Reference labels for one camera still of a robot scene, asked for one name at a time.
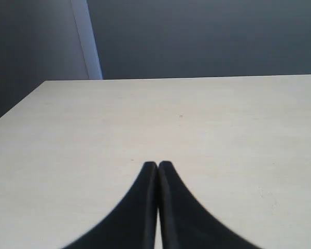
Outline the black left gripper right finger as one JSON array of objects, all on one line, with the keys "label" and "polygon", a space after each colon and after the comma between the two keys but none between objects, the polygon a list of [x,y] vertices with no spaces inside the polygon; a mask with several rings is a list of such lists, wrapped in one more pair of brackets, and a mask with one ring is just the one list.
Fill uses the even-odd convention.
[{"label": "black left gripper right finger", "polygon": [[257,248],[213,217],[170,161],[159,164],[158,176],[163,248]]}]

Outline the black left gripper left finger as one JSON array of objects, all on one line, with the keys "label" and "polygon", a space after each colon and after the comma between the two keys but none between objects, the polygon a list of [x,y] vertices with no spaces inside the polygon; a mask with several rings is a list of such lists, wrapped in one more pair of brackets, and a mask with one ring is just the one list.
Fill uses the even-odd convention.
[{"label": "black left gripper left finger", "polygon": [[145,162],[117,206],[66,248],[154,248],[158,212],[158,167]]}]

